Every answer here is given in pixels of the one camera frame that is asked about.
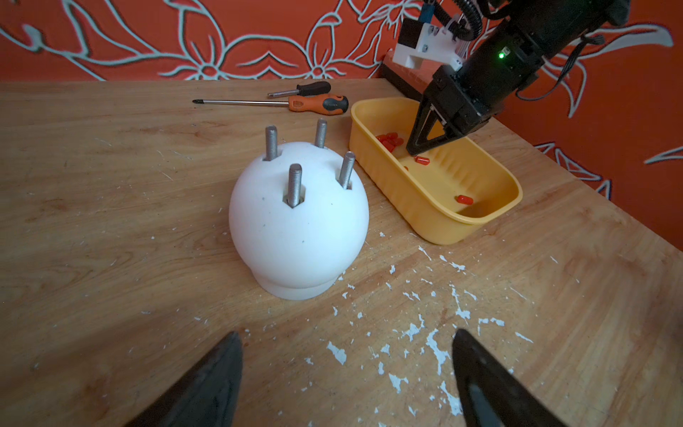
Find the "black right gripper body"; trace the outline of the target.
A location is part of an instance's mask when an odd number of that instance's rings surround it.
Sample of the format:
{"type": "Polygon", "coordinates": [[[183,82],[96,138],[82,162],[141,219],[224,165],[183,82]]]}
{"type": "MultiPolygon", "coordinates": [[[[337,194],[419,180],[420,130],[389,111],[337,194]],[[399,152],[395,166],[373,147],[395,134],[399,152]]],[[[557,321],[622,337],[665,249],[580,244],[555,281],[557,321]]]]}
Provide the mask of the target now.
{"type": "Polygon", "coordinates": [[[535,80],[543,64],[534,32],[505,21],[458,71],[439,67],[423,100],[432,102],[463,137],[487,124],[505,98],[535,80]]]}

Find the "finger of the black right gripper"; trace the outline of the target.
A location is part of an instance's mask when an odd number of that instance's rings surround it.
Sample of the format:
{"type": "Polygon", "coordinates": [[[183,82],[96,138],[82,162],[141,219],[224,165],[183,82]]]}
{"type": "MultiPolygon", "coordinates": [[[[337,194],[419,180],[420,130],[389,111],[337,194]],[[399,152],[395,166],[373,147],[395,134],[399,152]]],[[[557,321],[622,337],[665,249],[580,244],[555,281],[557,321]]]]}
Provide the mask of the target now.
{"type": "Polygon", "coordinates": [[[416,157],[461,138],[462,133],[439,113],[432,102],[421,101],[408,138],[407,152],[410,156],[416,157]],[[430,137],[437,125],[441,125],[442,133],[430,137]]]}

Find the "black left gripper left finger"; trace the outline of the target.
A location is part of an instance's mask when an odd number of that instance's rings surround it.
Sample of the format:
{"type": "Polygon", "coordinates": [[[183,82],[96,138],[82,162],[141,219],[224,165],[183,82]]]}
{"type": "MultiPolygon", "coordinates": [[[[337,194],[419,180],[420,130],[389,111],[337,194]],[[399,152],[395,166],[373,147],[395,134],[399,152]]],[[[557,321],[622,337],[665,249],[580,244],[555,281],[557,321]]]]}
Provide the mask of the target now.
{"type": "Polygon", "coordinates": [[[230,332],[129,426],[231,426],[243,373],[243,346],[230,332]]]}

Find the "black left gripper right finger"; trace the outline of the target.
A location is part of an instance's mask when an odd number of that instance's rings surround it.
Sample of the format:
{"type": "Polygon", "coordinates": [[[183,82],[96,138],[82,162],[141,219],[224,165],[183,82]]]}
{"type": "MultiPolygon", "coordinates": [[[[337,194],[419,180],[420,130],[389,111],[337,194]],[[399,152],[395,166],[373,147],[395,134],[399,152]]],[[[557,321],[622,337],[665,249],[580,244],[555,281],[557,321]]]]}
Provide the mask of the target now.
{"type": "Polygon", "coordinates": [[[468,426],[563,426],[470,332],[459,329],[452,358],[468,426]]]}

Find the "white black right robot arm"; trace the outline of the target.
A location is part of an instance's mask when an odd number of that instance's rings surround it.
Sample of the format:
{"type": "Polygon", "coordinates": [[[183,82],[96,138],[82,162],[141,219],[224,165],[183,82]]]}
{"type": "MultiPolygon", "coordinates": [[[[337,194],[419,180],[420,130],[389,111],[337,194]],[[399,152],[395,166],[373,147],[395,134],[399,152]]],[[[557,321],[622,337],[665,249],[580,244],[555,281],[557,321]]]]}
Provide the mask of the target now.
{"type": "Polygon", "coordinates": [[[576,41],[558,77],[562,81],[586,46],[604,44],[595,30],[605,23],[624,26],[631,12],[628,1],[459,1],[457,6],[459,19],[427,1],[420,19],[404,24],[403,30],[415,35],[437,19],[449,41],[471,42],[482,34],[483,19],[499,23],[461,67],[445,64],[433,74],[407,140],[412,156],[485,126],[505,99],[519,96],[548,60],[576,41]]]}

